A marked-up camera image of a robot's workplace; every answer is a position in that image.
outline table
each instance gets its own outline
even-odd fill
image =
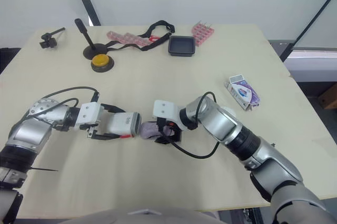
[[[138,111],[152,120],[156,99],[185,106],[208,90],[221,106],[289,158],[306,186],[320,198],[337,196],[337,147],[296,82],[255,25],[214,25],[215,33],[191,58],[172,57],[167,43],[148,52],[128,48],[109,52],[115,66],[107,73],[91,70],[82,56],[82,34],[68,28],[56,36],[58,47],[41,49],[36,32],[0,75],[0,140],[40,97],[72,86],[93,86],[100,102]],[[89,27],[95,42],[106,32],[143,33],[147,27]],[[177,26],[176,35],[190,35],[191,26]],[[156,29],[164,34],[164,29]],[[254,111],[244,111],[224,87],[243,74],[261,97]],[[56,99],[92,93],[76,90]],[[175,206],[196,210],[266,206],[249,172],[225,147],[209,159],[193,159],[173,146],[139,137],[92,140],[85,131],[53,131],[19,190],[24,194],[19,218],[67,218],[133,206]],[[182,146],[196,154],[210,152],[215,140],[202,127],[187,131]]]

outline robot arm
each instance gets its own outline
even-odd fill
[[[12,223],[15,220],[23,196],[13,188],[20,188],[27,178],[27,172],[41,152],[52,129],[68,131],[70,127],[88,131],[88,137],[99,140],[125,138],[138,134],[141,123],[139,113],[126,113],[124,110],[97,102],[95,93],[90,103],[81,108],[68,107],[54,99],[42,98],[27,114],[16,123],[9,133],[8,141],[0,152],[0,220]],[[104,110],[110,113],[107,133],[97,133]]]
[[[253,184],[271,202],[272,215],[279,223],[335,223],[324,204],[304,186],[295,165],[212,99],[199,97],[186,108],[156,100],[153,113],[182,125],[182,130],[193,130],[200,123],[251,172]]]

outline yellow button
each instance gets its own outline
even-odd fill
[[[92,63],[97,67],[106,66],[109,63],[109,57],[105,54],[98,54],[94,56]]]

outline black lanyard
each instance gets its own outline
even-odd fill
[[[160,20],[154,24],[152,24],[148,30],[142,34],[142,35],[138,35],[139,37],[143,37],[143,38],[150,38],[152,31],[157,27],[157,26],[166,26],[166,29],[169,30],[169,32],[167,32],[164,36],[162,36],[161,38],[159,38],[158,40],[154,41],[152,44],[150,45],[146,45],[143,47],[139,47],[136,44],[125,44],[124,46],[120,47],[120,48],[111,48],[111,46],[115,45],[115,44],[120,44],[120,42],[118,41],[110,41],[106,44],[106,47],[108,51],[112,51],[112,50],[119,50],[119,49],[124,49],[127,47],[135,47],[137,49],[140,49],[142,51],[147,51],[149,49],[152,49],[158,45],[161,45],[162,43],[164,43],[165,41],[167,41],[171,34],[175,32],[174,26],[172,24],[169,24],[168,22],[164,21],[164,20]]]

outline tissue box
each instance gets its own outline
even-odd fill
[[[230,77],[226,87],[244,110],[257,107],[260,104],[260,98],[243,75]]]

